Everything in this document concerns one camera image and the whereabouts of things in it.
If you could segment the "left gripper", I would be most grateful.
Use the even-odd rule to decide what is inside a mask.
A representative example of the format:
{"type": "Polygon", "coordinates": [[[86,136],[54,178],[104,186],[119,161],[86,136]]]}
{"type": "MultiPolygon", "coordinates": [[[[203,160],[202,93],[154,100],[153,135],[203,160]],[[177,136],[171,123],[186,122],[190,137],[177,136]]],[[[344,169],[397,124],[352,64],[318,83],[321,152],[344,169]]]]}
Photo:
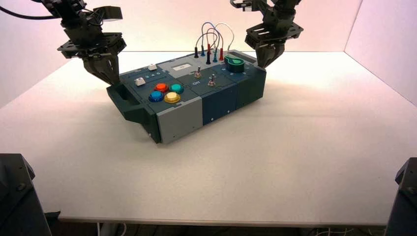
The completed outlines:
{"type": "Polygon", "coordinates": [[[58,47],[65,58],[82,58],[86,71],[107,84],[119,83],[118,54],[126,47],[120,32],[103,32],[99,25],[67,25],[69,40],[58,47]]]}

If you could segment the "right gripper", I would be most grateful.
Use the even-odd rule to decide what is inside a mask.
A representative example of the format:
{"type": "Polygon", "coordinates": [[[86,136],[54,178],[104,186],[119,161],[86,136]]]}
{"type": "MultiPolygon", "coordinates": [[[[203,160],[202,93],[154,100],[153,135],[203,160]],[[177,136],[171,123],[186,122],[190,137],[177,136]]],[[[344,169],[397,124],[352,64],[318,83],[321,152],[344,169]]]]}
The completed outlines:
{"type": "Polygon", "coordinates": [[[246,30],[245,43],[255,49],[258,66],[266,68],[284,53],[285,42],[303,30],[292,20],[263,22],[246,30]]]}

